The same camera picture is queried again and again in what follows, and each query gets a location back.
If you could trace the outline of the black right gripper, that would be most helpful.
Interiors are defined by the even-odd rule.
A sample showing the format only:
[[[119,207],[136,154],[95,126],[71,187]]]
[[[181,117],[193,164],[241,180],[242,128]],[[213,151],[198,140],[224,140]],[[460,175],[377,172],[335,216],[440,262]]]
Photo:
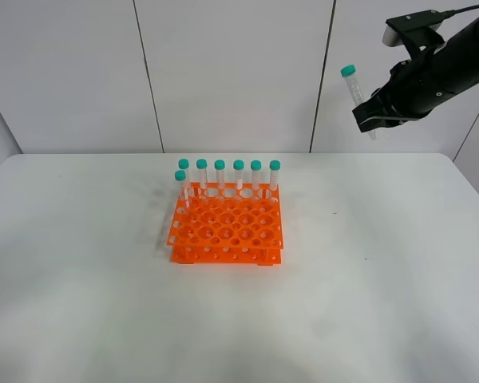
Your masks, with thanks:
[[[353,109],[359,130],[371,132],[399,126],[404,120],[420,120],[458,95],[454,77],[433,62],[433,50],[426,49],[412,61],[397,64],[382,94],[374,94]]]

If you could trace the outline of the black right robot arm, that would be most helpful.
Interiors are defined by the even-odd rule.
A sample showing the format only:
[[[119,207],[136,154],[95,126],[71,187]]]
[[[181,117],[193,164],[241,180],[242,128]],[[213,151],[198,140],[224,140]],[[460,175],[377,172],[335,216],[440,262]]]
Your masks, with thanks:
[[[356,106],[361,132],[421,120],[436,107],[479,84],[479,17],[449,39],[437,31],[458,10],[424,10],[386,20],[383,42],[410,55],[388,82]]]

